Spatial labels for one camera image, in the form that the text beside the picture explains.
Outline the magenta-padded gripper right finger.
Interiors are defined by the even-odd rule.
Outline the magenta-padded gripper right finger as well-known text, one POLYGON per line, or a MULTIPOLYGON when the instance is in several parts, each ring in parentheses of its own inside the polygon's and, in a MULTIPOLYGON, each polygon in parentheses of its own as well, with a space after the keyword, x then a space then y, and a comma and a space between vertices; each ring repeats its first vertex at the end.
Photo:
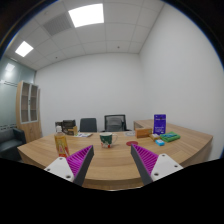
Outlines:
POLYGON ((148 185, 182 169, 182 166, 167 154, 157 155, 139 145, 131 145, 131 155, 136 163, 143 185, 148 185))

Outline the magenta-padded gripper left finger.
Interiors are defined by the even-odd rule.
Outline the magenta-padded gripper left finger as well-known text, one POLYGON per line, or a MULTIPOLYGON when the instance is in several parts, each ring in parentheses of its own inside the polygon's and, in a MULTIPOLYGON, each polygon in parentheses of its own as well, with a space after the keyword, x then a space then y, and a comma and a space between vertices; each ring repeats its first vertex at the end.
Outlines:
POLYGON ((45 171, 82 186, 93 156, 94 147, 90 145, 67 158, 58 157, 45 171))

